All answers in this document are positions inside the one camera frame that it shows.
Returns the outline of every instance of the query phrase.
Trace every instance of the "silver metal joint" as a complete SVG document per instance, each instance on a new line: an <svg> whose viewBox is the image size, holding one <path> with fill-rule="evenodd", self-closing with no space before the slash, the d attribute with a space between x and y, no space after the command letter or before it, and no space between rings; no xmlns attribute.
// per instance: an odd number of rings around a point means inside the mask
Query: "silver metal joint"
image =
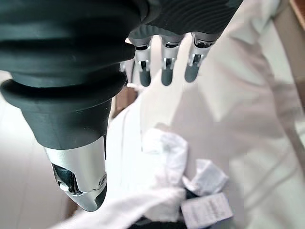
<svg viewBox="0 0 305 229"><path fill-rule="evenodd" d="M202 61L206 58L211 46L215 42L205 42L198 39L196 36L193 37L193 43L190 49L188 65L190 67L196 66L200 67Z"/></svg>
<svg viewBox="0 0 305 229"><path fill-rule="evenodd" d="M104 137L75 149L45 148L60 189L86 211L96 211L107 191Z"/></svg>
<svg viewBox="0 0 305 229"><path fill-rule="evenodd" d="M135 52L135 60L139 72L149 72L151 64L151 46L143 46L143 49L137 49Z"/></svg>

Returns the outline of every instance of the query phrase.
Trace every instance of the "black rubber sleeve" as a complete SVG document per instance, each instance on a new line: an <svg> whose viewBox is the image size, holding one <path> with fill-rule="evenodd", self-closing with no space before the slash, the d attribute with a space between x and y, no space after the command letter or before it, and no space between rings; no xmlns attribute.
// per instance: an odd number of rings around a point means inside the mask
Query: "black rubber sleeve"
<svg viewBox="0 0 305 229"><path fill-rule="evenodd" d="M12 75L0 89L44 147L106 135L111 98L126 83L119 63L135 52L124 41L148 10L136 2L0 1L0 69Z"/></svg>

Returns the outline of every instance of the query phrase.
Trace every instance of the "white cloth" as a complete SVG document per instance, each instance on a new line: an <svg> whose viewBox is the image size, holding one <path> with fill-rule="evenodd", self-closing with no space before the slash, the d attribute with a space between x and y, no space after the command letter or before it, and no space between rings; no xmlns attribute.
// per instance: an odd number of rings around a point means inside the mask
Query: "white cloth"
<svg viewBox="0 0 305 229"><path fill-rule="evenodd" d="M95 212L83 212L50 229L126 229L155 205L175 196L183 188L159 188L133 193L104 203Z"/></svg>
<svg viewBox="0 0 305 229"><path fill-rule="evenodd" d="M154 182L152 187L182 187L182 177L187 162L188 144L180 136L150 129L142 141L143 160L147 180Z"/></svg>
<svg viewBox="0 0 305 229"><path fill-rule="evenodd" d="M145 179L151 181L151 188L183 187L182 177L187 161L188 144L180 136L150 129L143 137L143 156L147 168ZM179 192L164 202L149 209L144 215L152 221L176 222L185 192Z"/></svg>

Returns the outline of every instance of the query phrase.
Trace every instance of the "white fabric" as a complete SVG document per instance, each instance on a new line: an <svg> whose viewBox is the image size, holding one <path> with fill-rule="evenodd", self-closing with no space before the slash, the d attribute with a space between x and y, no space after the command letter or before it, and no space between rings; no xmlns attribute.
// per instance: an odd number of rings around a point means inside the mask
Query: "white fabric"
<svg viewBox="0 0 305 229"><path fill-rule="evenodd" d="M151 181L151 188L183 187L182 177L187 161L188 144L180 136L150 129L143 137L143 159L149 161L144 171L145 180ZM179 209L185 200L185 192L177 193L168 200L145 212L152 221L176 222Z"/></svg>
<svg viewBox="0 0 305 229"><path fill-rule="evenodd" d="M148 209L177 195L183 188L159 188L146 190L104 203L95 212L83 212L50 229L126 229Z"/></svg>
<svg viewBox="0 0 305 229"><path fill-rule="evenodd" d="M191 181L187 177L183 177L184 186L200 197L220 192L229 177L211 160L198 159L196 164L195 177Z"/></svg>
<svg viewBox="0 0 305 229"><path fill-rule="evenodd" d="M159 129L150 129L142 141L145 179L153 187L182 187L182 177L187 162L188 144L180 136Z"/></svg>

